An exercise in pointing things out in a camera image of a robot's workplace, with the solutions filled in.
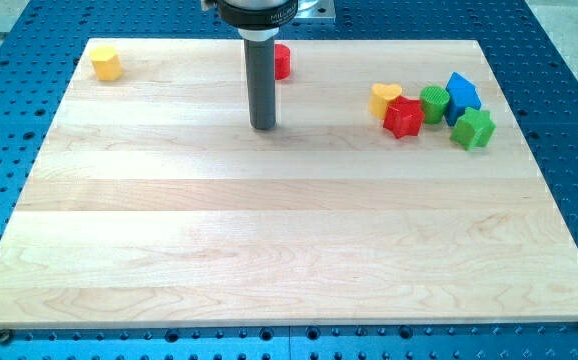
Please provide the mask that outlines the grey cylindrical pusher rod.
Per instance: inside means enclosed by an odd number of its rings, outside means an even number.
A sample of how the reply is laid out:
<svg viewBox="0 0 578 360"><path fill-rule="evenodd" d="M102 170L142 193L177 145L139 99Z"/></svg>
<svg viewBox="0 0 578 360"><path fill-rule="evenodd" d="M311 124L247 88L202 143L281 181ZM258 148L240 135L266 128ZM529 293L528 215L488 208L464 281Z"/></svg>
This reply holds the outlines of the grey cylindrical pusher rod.
<svg viewBox="0 0 578 360"><path fill-rule="evenodd" d="M276 125L275 41L244 40L250 124L256 130Z"/></svg>

